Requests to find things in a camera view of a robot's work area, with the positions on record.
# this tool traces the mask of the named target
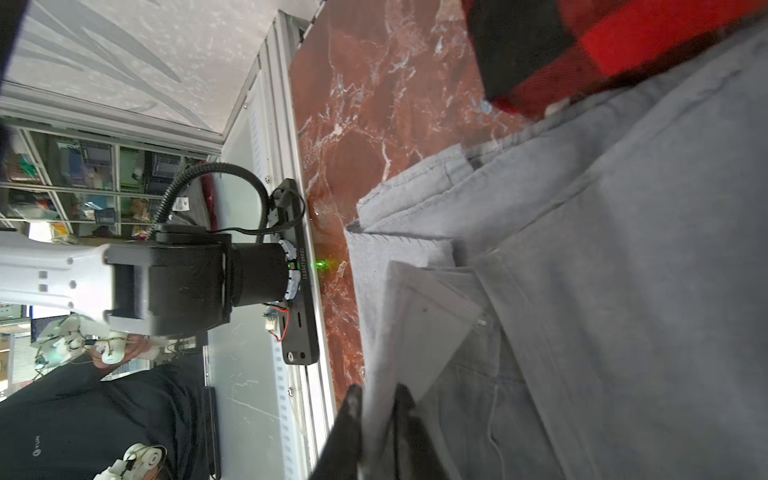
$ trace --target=person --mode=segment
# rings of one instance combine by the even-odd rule
[[[120,364],[90,351],[0,402],[0,476],[91,480],[142,443],[166,452],[146,480],[208,479],[199,355],[101,381],[148,348],[129,336]]]

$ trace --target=marble table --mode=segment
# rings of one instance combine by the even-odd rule
[[[525,126],[483,99],[461,0],[329,0],[290,69],[336,400],[365,378],[343,228],[376,185]]]

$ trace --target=black mounting plate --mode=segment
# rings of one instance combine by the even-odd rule
[[[296,181],[285,179],[274,192],[272,199],[276,208],[270,211],[270,226],[284,223],[301,214],[301,200],[291,190],[299,194]],[[306,254],[306,235],[303,222],[290,230],[273,235],[273,241],[287,240],[296,247],[296,262],[293,266],[301,272],[299,290],[292,300],[286,302],[288,313],[280,313],[280,331],[285,330],[283,338],[283,361],[288,365],[312,365],[320,357],[317,337],[315,305],[312,298],[309,258]]]
[[[216,404],[216,389],[203,387],[203,412],[205,427],[205,456],[208,473],[215,480],[221,479],[221,450],[219,446],[219,409]]]

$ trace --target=white robotic finger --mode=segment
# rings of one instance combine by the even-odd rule
[[[162,461],[162,447],[134,443],[125,451],[123,458],[115,460],[111,467],[96,475],[94,480],[142,480]]]
[[[101,361],[107,365],[114,365],[123,361],[125,357],[126,337],[124,333],[111,332],[104,341],[104,351],[101,352]]]

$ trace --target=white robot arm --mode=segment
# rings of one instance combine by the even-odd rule
[[[163,457],[164,449],[159,445],[134,443],[125,451],[123,458],[115,460],[94,480],[144,480],[148,472],[160,466]]]
[[[0,231],[0,300],[71,310],[107,324],[115,308],[107,248],[43,243]]]

